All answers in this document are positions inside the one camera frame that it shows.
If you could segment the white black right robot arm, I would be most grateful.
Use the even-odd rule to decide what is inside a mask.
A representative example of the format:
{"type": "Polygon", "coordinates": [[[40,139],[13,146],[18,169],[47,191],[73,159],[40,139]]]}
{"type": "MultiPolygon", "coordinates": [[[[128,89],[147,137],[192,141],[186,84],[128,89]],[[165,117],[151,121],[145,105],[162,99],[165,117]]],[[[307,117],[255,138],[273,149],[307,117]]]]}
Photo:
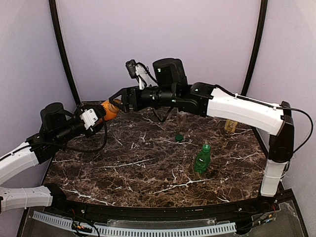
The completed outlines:
{"type": "Polygon", "coordinates": [[[180,59],[164,58],[153,63],[155,76],[146,66],[130,60],[125,64],[138,86],[126,87],[109,98],[121,111],[147,107],[171,107],[201,117],[234,120],[270,135],[268,160],[260,193],[273,197],[286,165],[294,154],[294,124],[287,102],[266,103],[229,92],[219,85],[188,84],[180,59]]]}

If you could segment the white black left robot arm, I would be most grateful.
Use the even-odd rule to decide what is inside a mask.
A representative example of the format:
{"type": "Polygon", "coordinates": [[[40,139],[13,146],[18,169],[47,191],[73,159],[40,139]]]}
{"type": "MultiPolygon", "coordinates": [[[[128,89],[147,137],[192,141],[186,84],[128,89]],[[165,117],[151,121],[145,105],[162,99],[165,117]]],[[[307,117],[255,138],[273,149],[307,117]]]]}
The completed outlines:
{"type": "MultiPolygon", "coordinates": [[[[84,153],[85,150],[69,147],[67,143],[80,135],[89,138],[101,128],[106,128],[106,114],[102,105],[79,107],[73,114],[66,111],[60,102],[47,105],[40,112],[42,124],[39,132],[0,158],[0,182],[3,184],[22,171],[46,162],[61,149],[84,153]]],[[[58,195],[63,194],[54,187],[1,187],[0,210],[51,206],[58,195]]]]}

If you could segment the dark green bottle cap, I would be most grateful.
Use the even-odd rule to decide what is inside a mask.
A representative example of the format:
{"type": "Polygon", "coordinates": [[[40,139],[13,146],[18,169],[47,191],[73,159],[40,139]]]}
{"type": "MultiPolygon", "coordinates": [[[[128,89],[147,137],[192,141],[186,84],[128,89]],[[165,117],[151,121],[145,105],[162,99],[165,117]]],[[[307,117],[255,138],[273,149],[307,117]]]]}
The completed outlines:
{"type": "Polygon", "coordinates": [[[177,135],[175,136],[175,140],[176,140],[176,142],[182,142],[182,141],[183,141],[183,139],[184,139],[184,137],[183,137],[183,135],[182,135],[182,134],[177,134],[177,135]]]}

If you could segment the orange juice bottle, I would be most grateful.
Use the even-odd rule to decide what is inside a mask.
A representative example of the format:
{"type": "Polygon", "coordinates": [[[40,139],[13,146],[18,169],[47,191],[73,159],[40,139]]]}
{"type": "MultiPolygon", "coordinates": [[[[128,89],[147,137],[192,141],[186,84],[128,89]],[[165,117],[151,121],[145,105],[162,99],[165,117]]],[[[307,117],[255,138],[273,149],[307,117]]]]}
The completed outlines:
{"type": "Polygon", "coordinates": [[[103,102],[101,106],[106,112],[106,115],[104,116],[105,121],[110,121],[112,119],[115,119],[118,113],[120,112],[120,109],[117,106],[111,104],[109,100],[103,102]]]}

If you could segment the brown drink bottle white label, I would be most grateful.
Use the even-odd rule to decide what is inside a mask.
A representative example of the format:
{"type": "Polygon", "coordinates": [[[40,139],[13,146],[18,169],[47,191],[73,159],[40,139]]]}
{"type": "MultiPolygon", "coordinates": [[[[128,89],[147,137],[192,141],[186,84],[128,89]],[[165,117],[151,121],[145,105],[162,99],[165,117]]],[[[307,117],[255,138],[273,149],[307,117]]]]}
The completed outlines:
{"type": "Polygon", "coordinates": [[[176,122],[179,127],[183,127],[186,124],[187,113],[184,111],[177,111],[176,122]]]}

